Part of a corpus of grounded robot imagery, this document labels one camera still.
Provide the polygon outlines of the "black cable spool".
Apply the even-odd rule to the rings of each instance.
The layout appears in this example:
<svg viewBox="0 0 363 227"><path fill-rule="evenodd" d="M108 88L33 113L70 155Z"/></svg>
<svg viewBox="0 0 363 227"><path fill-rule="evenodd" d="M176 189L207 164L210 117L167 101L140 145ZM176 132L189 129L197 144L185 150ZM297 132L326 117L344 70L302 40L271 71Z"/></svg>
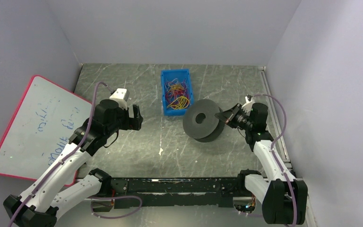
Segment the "black cable spool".
<svg viewBox="0 0 363 227"><path fill-rule="evenodd" d="M185 134L198 142L212 142L223 132L225 124L216 114L223 110L212 100L196 101L184 114L182 126Z"/></svg>

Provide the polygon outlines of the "blue plastic bin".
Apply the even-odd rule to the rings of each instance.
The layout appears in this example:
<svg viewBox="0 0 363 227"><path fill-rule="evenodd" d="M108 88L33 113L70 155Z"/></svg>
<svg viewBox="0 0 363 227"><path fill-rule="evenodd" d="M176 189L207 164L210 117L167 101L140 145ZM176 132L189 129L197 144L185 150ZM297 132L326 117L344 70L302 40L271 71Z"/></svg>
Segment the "blue plastic bin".
<svg viewBox="0 0 363 227"><path fill-rule="evenodd" d="M194 103L190 70L162 70L161 86L164 115L183 116Z"/></svg>

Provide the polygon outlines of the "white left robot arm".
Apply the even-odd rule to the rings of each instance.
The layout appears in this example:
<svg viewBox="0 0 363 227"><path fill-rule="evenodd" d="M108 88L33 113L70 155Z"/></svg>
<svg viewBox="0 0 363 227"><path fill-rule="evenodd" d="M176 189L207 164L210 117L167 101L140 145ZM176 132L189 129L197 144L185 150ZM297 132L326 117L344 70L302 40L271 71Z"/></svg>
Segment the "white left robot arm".
<svg viewBox="0 0 363 227"><path fill-rule="evenodd" d="M59 157L19 196L9 195L3 206L10 217L9 226L52 227L74 206L89 197L114 194L112 177L96 168L81 182L62 190L66 179L86 163L120 130L141 129L143 117L138 105L129 108L118 99L104 99L91 109L90 116L77 128Z"/></svg>

